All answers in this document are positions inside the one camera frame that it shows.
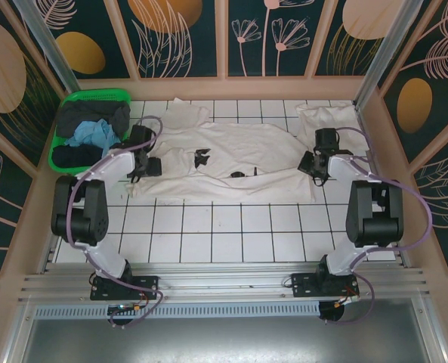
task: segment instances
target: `light blue cloth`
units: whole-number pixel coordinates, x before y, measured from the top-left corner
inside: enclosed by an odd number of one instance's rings
[[[88,144],[98,146],[103,149],[104,157],[108,154],[110,147],[121,142],[105,119],[100,119],[97,123],[94,121],[83,121],[74,131],[74,136],[68,138],[64,144],[72,147]]]

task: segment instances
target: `white tile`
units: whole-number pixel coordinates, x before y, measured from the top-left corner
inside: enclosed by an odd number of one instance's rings
[[[181,262],[210,262],[210,234],[184,234],[181,240]]]
[[[156,198],[157,206],[183,206],[184,200],[180,198]]]
[[[301,233],[273,233],[276,262],[304,261]]]
[[[240,206],[214,206],[214,233],[240,231]]]
[[[191,101],[191,104],[194,106],[205,107],[207,110],[210,111],[209,117],[212,118],[214,116],[214,101],[212,101],[212,100]]]
[[[106,202],[108,206],[125,206],[128,202],[126,183],[119,182],[106,192]]]
[[[214,123],[237,123],[236,117],[215,117]]]
[[[329,107],[329,100],[307,100],[307,105],[311,107]]]
[[[261,102],[259,100],[238,100],[239,117],[261,117]]]
[[[146,101],[143,116],[161,116],[165,113],[167,101]]]
[[[184,233],[212,231],[212,207],[211,206],[185,206],[184,209]]]
[[[332,107],[344,107],[353,105],[352,100],[330,100],[329,103],[331,103]]]
[[[180,234],[154,234],[150,262],[180,262]]]
[[[121,233],[123,231],[123,222],[125,221],[125,206],[108,206],[108,233]]]
[[[328,180],[324,184],[324,193],[328,204],[348,204],[350,200],[350,188],[345,188],[337,180]]]
[[[241,262],[242,235],[224,233],[212,235],[212,262]]]
[[[56,263],[84,263],[86,256],[81,250],[72,248],[70,244],[62,241],[57,254]]]
[[[243,232],[270,232],[269,206],[242,206]]]
[[[130,263],[148,262],[151,234],[124,234],[119,254]]]
[[[185,206],[212,206],[212,202],[210,201],[202,201],[202,200],[185,200]]]
[[[243,235],[244,262],[273,262],[270,233],[245,233]]]
[[[243,125],[257,125],[262,123],[262,118],[257,118],[257,117],[243,117],[243,118],[239,118],[238,123],[241,123]]]
[[[331,253],[331,233],[303,233],[306,261],[320,261],[324,255]]]
[[[123,233],[151,233],[154,213],[154,206],[129,206]]]
[[[326,206],[299,206],[303,232],[329,231],[329,220]]]
[[[237,101],[215,101],[214,117],[237,117]]]
[[[326,201],[324,200],[324,189],[323,189],[323,187],[318,187],[317,185],[315,185],[311,181],[311,191],[314,194],[314,203],[315,204],[326,204]]]
[[[300,232],[298,206],[270,206],[273,232]]]
[[[296,113],[296,107],[300,104],[306,104],[305,100],[285,100],[284,101],[284,107],[286,109],[286,116],[287,117],[298,117],[298,114]]]
[[[130,118],[140,119],[143,114],[143,107],[145,101],[132,101],[130,102]]]
[[[284,117],[284,101],[283,100],[262,100],[261,101],[262,117]]]
[[[148,197],[146,194],[139,194],[136,197],[128,197],[129,206],[154,206],[155,198]]]
[[[158,206],[155,209],[153,233],[181,232],[183,211],[182,206]]]
[[[395,261],[397,257],[393,251],[372,252],[368,255],[368,261]]]
[[[284,117],[265,117],[262,119],[262,122],[275,125],[287,132],[286,118]]]
[[[329,220],[332,231],[346,231],[346,213],[348,206],[328,206]]]
[[[301,120],[299,117],[288,117],[286,118],[287,122],[287,129],[289,130],[289,134],[292,136],[297,136],[299,133],[299,130],[301,129]]]

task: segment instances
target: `metal floor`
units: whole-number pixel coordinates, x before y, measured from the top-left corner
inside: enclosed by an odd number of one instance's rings
[[[363,314],[351,304],[343,319]],[[358,325],[315,316],[148,319],[128,330],[105,320],[39,320],[26,363],[419,363],[429,361],[409,300],[379,300]]]

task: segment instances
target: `metal frame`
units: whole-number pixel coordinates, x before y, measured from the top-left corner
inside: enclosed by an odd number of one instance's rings
[[[362,110],[371,94],[375,91],[378,81],[393,59],[397,49],[412,25],[415,16],[420,11],[423,0],[407,0],[403,2],[398,15],[391,25],[390,31],[380,44],[372,63],[366,71],[365,79],[356,96],[356,108]]]

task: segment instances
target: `white tile floor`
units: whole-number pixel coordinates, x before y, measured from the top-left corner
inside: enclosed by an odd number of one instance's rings
[[[300,100],[191,101],[207,107],[216,123],[270,123],[296,135]],[[350,101],[307,101],[344,106]],[[167,101],[131,103],[132,123],[140,115],[161,116]],[[107,192],[110,229],[107,242],[129,262],[316,262],[346,237],[349,191],[329,180],[314,187],[316,203],[246,205],[189,200],[130,198],[126,181]],[[370,261],[395,260],[392,252]],[[79,251],[59,243],[54,262],[84,262]]]

